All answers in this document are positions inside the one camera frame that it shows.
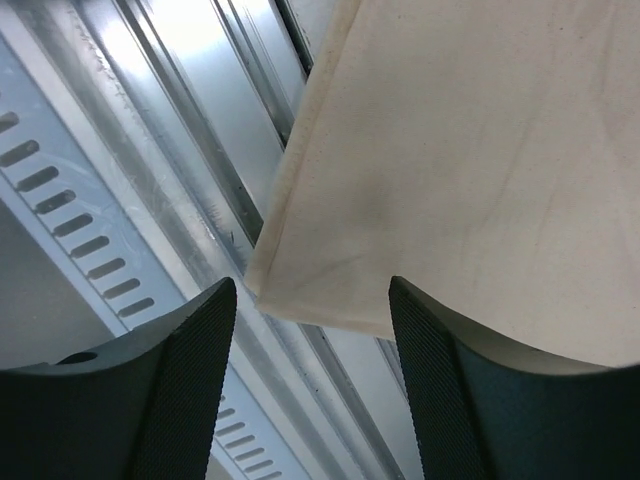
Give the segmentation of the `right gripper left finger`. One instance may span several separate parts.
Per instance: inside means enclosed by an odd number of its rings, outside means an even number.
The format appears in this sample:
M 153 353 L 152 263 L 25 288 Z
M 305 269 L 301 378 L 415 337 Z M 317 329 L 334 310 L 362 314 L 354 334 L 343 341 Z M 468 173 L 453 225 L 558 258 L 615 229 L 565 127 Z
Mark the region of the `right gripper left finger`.
M 204 478 L 236 308 L 222 279 L 100 346 L 3 371 L 2 477 Z

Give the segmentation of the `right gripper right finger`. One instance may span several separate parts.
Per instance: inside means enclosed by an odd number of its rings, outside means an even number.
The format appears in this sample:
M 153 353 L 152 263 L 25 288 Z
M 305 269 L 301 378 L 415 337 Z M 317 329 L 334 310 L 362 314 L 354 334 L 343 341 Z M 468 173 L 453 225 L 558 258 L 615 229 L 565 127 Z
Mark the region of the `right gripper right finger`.
M 428 479 L 635 479 L 639 369 L 535 349 L 390 281 L 389 306 Z

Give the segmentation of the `beige cloth mat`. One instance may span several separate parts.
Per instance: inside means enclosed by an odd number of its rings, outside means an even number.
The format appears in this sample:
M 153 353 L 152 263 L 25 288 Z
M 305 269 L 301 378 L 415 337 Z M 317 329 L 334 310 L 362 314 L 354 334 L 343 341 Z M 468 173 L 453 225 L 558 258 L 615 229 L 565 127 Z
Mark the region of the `beige cloth mat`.
M 246 273 L 393 338 L 401 276 L 532 347 L 639 359 L 639 5 L 340 1 Z

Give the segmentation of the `aluminium mounting rail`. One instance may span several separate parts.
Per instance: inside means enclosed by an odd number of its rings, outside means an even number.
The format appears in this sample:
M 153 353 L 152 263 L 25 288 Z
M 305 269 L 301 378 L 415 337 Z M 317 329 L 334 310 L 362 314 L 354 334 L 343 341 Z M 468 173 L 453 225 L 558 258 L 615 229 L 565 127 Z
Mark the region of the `aluminium mounting rail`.
M 5 1 L 8 43 L 159 260 L 237 291 L 232 366 L 304 479 L 422 475 L 395 346 L 257 310 L 243 276 L 311 66 L 284 1 Z M 112 334 L 1 197 L 1 364 Z

